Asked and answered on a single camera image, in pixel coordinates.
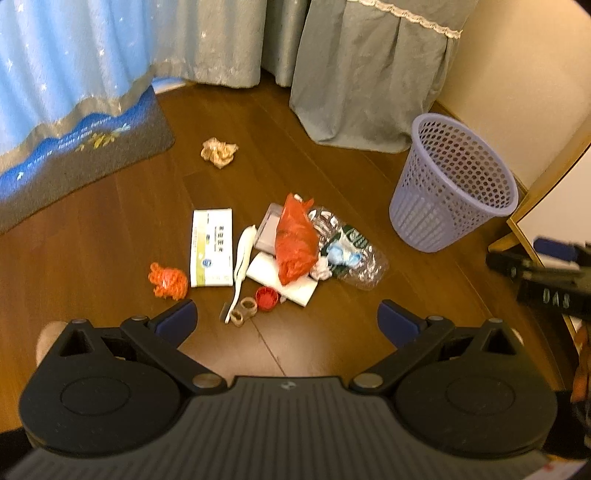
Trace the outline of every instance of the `trash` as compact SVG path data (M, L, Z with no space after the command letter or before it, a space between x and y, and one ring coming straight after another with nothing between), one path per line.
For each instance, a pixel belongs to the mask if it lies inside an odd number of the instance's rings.
M318 235L308 219L313 203L313 199L300 202L291 193L285 200L275 237L275 256L283 286L306 275L318 261Z
M158 298L172 297L173 300L182 300L187 295L189 281L185 273L178 268L163 268L154 262L150 265L148 280L156 285L154 295Z
M189 264L191 286L232 286L232 266L232 209L195 210Z
M252 244L255 241L255 236L256 227L252 225L244 229L242 235L240 236L240 240L238 241L238 249L236 250L236 268L234 269L234 299L228 308L225 323L230 321L231 311L238 302L240 288L242 287L243 280L246 278L246 271L248 270L248 265L251 262Z
M314 206L309 218L320 238L320 255L328 259L333 276L361 290L374 288L389 267L384 253L324 207Z
M277 224L279 223L279 218L281 218L282 212L283 207L278 203L272 203L269 205L269 208L256 232L255 248L257 250L275 255Z
M275 305L277 305L279 294L274 288L261 287L256 291L255 298L259 308L263 312L268 312L272 310Z
M262 285L274 288L280 295L285 295L298 305L303 307L308 305L318 282L312 280L308 275L302 275L284 287L279 281L278 272L279 265L277 265L277 260L272 255L259 252L252 259L246 271L246 276Z
M246 320L255 316L257 310L256 300L252 297L246 297L240 301L236 308L230 311L230 320L237 327L241 327Z
M328 280L332 277L332 272L329 266L329 259L327 257L321 257L318 255L318 261L316 265L310 270L310 276L314 280Z
M224 168L234 160L234 153L236 150L238 150L238 145L226 144L220 142L217 138L212 137L203 142L201 156L204 160L212 162L217 168Z

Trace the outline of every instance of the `gray curtain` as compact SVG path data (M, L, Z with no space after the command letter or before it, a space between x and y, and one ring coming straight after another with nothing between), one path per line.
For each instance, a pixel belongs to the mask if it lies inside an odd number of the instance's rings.
M291 86L310 0L267 0L262 67L277 85Z
M312 0L290 105L321 144L397 153L431 107L478 0Z

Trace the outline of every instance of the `blue gripper pad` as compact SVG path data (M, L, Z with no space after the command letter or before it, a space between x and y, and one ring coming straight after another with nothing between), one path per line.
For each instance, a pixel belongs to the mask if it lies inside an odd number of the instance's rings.
M197 328L197 306L185 300L148 322L148 328L175 348Z
M392 300L383 300L378 307L378 327L396 348L402 348L427 328L427 322Z

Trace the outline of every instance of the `blue curtain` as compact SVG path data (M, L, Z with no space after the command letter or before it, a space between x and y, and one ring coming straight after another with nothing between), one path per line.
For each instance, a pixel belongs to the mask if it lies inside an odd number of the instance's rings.
M156 75L256 85L266 7L267 0L0 0L0 174L90 113L120 115Z

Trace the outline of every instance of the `white plastic utensil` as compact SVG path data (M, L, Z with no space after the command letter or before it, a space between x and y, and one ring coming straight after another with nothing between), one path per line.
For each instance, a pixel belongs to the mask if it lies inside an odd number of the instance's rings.
M247 227L242 232L240 240L238 241L238 249L236 249L236 268L234 269L234 299L226 313L225 323L230 321L230 312L234 309L240 298L240 288L242 282L246 278L246 271L251 262L252 246L255 242L256 226Z

